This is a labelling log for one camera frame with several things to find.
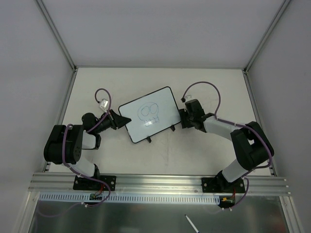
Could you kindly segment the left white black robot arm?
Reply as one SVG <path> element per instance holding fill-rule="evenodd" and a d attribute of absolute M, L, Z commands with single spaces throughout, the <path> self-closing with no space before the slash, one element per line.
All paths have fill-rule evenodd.
<path fill-rule="evenodd" d="M 98 166 L 82 156 L 83 150 L 98 150 L 100 133 L 107 129 L 120 129 L 131 119 L 120 116 L 113 110 L 97 118 L 93 113 L 82 116 L 81 125 L 54 125 L 43 155 L 46 162 L 63 165 L 77 176 L 85 178 L 90 189 L 100 187 L 102 180 Z"/>

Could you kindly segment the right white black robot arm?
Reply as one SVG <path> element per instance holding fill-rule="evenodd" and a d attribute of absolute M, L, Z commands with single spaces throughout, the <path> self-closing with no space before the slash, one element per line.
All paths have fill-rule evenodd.
<path fill-rule="evenodd" d="M 251 121 L 236 124 L 217 118 L 215 114 L 204 112 L 199 100 L 192 96 L 182 98 L 184 109 L 179 110 L 182 128 L 195 128 L 204 133 L 216 134 L 232 142 L 236 159 L 221 170 L 208 186 L 228 192 L 235 182 L 252 170 L 261 169 L 265 161 L 272 161 L 274 149 L 261 126 Z"/>

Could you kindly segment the black whiteboard eraser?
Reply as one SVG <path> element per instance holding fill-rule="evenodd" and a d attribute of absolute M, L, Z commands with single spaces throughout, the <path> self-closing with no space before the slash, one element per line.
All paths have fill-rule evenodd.
<path fill-rule="evenodd" d="M 189 119 L 190 115 L 185 109 L 179 109 L 179 115 L 180 115 L 182 129 L 193 127 Z"/>

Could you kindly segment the black framed whiteboard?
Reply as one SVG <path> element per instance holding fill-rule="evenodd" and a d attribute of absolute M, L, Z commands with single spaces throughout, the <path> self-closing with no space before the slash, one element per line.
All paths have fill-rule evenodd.
<path fill-rule="evenodd" d="M 118 111 L 121 116 L 132 120 L 125 127 L 134 144 L 181 122 L 178 106 L 169 86 L 120 105 Z"/>

